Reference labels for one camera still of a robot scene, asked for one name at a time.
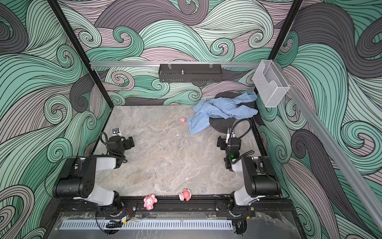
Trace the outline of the light blue long sleeve shirt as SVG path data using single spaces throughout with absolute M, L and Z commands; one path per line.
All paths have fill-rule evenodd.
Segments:
M 210 126 L 210 118 L 214 119 L 236 119 L 251 118 L 258 110 L 246 106 L 257 100 L 254 92 L 243 93 L 235 98 L 219 97 L 211 100 L 201 100 L 193 107 L 194 116 L 187 118 L 189 132 L 191 135 L 199 133 Z

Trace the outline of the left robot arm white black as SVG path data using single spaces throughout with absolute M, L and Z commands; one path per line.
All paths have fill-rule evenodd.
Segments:
M 66 159 L 52 195 L 60 200 L 84 200 L 105 210 L 111 217 L 118 217 L 124 210 L 120 194 L 97 185 L 95 177 L 102 171 L 119 169 L 127 163 L 125 152 L 135 147 L 135 143 L 133 137 L 122 136 L 118 128 L 112 130 L 110 138 L 102 132 L 99 140 L 107 153 Z

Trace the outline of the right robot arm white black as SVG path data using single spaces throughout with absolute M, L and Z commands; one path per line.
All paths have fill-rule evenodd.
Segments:
M 236 136 L 235 128 L 245 121 L 249 123 L 248 130 L 243 135 Z M 251 207 L 262 199 L 277 198 L 282 192 L 268 157 L 254 156 L 254 150 L 240 153 L 242 138 L 252 127 L 250 119 L 240 119 L 227 130 L 225 138 L 219 137 L 217 140 L 217 147 L 225 151 L 225 168 L 231 172 L 241 172 L 244 178 L 244 186 L 231 193 L 228 204 L 228 211 L 235 218 L 243 216 L 241 208 Z

